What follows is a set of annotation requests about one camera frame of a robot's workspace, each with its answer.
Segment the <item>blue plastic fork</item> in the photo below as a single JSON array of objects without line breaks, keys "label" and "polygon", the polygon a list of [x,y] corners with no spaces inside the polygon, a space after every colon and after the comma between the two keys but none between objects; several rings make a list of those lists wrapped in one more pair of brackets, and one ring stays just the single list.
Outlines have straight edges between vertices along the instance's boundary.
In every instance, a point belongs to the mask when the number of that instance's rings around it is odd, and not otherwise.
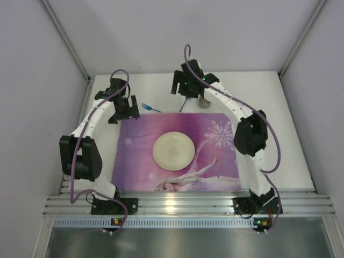
[{"label": "blue plastic fork", "polygon": [[155,112],[161,113],[161,111],[152,108],[151,106],[147,105],[146,103],[142,103],[141,106],[142,106],[144,109],[146,109],[147,111],[155,111]]}]

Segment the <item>small beige cup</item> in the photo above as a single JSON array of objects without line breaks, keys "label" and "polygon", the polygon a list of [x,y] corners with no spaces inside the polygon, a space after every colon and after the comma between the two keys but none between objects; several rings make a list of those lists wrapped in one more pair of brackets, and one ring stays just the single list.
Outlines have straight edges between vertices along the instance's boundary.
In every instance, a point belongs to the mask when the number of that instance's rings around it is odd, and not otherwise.
[{"label": "small beige cup", "polygon": [[201,109],[208,109],[211,106],[211,102],[203,98],[202,96],[198,97],[198,106]]}]

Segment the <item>cream round plate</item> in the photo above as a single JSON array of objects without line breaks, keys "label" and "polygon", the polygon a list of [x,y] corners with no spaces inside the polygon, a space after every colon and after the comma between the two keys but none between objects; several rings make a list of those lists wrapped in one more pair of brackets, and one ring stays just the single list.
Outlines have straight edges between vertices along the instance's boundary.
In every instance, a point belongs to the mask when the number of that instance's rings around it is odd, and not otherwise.
[{"label": "cream round plate", "polygon": [[194,159],[195,145],[184,133],[168,132],[154,142],[152,154],[156,164],[169,171],[186,168]]}]

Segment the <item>purple pink printed cloth mat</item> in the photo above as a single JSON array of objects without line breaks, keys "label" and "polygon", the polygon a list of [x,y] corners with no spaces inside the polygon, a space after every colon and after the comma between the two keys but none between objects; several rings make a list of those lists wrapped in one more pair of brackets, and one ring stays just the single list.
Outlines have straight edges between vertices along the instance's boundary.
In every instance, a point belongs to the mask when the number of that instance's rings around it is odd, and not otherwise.
[{"label": "purple pink printed cloth mat", "polygon": [[[171,132],[185,134],[195,147],[178,170],[153,158],[156,140]],[[121,122],[112,183],[122,191],[241,190],[230,120],[222,113],[159,113]]]}]

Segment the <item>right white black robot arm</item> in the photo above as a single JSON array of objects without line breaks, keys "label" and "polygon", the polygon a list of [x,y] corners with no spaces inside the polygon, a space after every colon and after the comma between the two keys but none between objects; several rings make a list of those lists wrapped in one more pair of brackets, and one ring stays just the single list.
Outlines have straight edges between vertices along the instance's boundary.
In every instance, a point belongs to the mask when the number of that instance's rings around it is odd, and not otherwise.
[{"label": "right white black robot arm", "polygon": [[245,165],[241,179],[246,179],[249,197],[235,198],[235,213],[279,214],[282,210],[280,195],[268,174],[277,170],[266,169],[265,148],[268,133],[277,136],[262,110],[231,96],[214,74],[204,74],[197,60],[191,59],[174,71],[172,94],[185,97],[203,97],[222,111],[232,123],[233,145]]}]

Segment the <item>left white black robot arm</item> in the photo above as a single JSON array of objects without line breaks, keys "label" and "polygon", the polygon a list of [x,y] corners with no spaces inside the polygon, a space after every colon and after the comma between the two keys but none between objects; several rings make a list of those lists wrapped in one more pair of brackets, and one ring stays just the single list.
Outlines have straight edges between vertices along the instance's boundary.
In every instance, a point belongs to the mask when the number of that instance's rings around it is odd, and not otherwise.
[{"label": "left white black robot arm", "polygon": [[62,172],[70,176],[70,193],[92,191],[101,199],[115,199],[117,188],[111,182],[113,161],[105,146],[114,147],[110,131],[122,120],[138,119],[136,97],[129,83],[111,78],[110,86],[99,91],[80,125],[59,140]]}]

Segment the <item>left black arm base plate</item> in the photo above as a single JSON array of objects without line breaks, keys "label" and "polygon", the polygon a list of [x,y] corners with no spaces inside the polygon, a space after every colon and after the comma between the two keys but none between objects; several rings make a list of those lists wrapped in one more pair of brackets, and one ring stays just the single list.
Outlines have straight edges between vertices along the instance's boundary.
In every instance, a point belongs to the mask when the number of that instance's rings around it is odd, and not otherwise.
[{"label": "left black arm base plate", "polygon": [[[120,201],[126,206],[127,214],[133,215],[138,211],[137,198],[121,198]],[[111,200],[100,200],[95,198],[92,201],[91,212],[92,215],[124,215],[124,208]]]}]

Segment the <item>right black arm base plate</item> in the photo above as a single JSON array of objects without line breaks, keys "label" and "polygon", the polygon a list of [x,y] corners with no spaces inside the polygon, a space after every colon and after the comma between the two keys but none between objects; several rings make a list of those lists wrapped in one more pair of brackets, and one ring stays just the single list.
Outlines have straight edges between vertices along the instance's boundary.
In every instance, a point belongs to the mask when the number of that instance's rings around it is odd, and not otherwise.
[{"label": "right black arm base plate", "polygon": [[233,198],[234,214],[243,217],[253,215],[272,214],[277,215],[283,213],[283,208],[277,197],[272,198],[265,204],[259,204],[258,201],[251,197],[237,197]]}]

